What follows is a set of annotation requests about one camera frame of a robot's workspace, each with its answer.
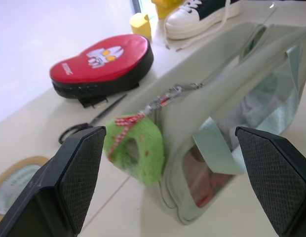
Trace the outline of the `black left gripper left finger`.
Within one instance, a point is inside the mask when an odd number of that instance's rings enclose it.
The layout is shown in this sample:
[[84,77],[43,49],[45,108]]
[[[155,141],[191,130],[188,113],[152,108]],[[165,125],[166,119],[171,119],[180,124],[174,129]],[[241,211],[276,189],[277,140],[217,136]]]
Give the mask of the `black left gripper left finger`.
[[98,179],[104,126],[69,136],[0,221],[0,237],[77,237]]

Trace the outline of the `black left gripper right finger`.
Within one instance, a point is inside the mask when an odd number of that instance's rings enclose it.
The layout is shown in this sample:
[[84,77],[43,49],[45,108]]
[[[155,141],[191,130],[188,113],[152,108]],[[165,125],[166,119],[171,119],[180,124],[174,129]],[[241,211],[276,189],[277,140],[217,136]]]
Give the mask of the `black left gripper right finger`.
[[251,187],[279,237],[306,237],[306,158],[286,138],[235,130]]

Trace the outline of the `pale green transparent bag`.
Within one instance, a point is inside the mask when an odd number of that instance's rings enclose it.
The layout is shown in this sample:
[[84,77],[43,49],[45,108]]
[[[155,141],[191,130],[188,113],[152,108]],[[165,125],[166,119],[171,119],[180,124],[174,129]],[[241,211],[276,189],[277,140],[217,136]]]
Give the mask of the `pale green transparent bag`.
[[236,175],[246,172],[238,126],[283,133],[306,82],[306,27],[241,23],[217,35],[146,89],[140,108],[169,86],[173,101],[150,118],[164,142],[154,186],[184,225],[196,221]]

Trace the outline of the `brown packing tape roll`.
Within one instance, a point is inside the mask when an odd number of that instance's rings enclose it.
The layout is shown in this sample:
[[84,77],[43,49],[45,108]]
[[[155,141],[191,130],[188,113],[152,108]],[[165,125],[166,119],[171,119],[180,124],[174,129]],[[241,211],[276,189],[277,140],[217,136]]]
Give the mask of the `brown packing tape roll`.
[[0,175],[0,221],[34,174],[48,161],[43,156],[25,158]]

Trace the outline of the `black scissors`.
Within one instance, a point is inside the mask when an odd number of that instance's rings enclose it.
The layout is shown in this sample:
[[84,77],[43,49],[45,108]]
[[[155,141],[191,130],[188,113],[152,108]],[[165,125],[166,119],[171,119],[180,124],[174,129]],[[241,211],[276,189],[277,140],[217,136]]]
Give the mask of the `black scissors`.
[[58,138],[59,144],[62,145],[66,140],[66,138],[72,134],[75,134],[82,130],[93,128],[99,120],[101,120],[104,116],[109,114],[126,96],[127,94],[124,94],[123,96],[115,100],[111,105],[106,107],[100,114],[98,114],[92,121],[80,123],[66,129]]

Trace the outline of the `green knitted wreath charm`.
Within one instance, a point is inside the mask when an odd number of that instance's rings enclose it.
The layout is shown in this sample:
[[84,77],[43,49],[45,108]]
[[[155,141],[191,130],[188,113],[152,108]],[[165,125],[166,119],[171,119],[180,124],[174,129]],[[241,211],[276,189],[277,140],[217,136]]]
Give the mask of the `green knitted wreath charm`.
[[146,186],[162,177],[165,157],[159,128],[143,113],[115,118],[106,126],[107,159]]

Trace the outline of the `red black boxing pad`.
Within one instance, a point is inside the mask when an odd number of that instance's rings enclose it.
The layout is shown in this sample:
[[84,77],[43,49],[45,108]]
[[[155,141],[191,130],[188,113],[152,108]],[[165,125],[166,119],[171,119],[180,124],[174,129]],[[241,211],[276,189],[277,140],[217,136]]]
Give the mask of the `red black boxing pad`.
[[50,69],[52,85],[67,99],[111,96],[136,88],[154,60],[150,41],[126,34],[104,39]]

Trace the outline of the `white black sneaker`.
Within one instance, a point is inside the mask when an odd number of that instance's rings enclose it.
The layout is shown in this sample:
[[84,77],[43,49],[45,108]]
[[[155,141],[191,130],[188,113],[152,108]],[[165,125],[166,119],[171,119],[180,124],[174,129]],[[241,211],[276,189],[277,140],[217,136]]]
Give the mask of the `white black sneaker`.
[[219,31],[228,19],[242,12],[243,0],[185,0],[165,19],[164,45],[170,40],[185,40],[180,51]]

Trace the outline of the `yellow cylinder block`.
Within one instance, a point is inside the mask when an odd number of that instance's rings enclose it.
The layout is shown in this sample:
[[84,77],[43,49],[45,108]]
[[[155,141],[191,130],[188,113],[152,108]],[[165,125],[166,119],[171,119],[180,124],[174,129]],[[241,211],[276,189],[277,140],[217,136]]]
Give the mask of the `yellow cylinder block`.
[[133,34],[151,38],[151,25],[149,16],[146,13],[136,13],[130,20],[129,24]]

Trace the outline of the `yellow toy block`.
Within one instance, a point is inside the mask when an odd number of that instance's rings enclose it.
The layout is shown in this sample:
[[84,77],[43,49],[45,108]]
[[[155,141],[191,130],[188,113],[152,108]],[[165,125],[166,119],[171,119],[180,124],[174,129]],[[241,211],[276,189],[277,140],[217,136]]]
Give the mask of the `yellow toy block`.
[[166,18],[173,10],[179,7],[184,0],[151,0],[155,5],[158,19]]

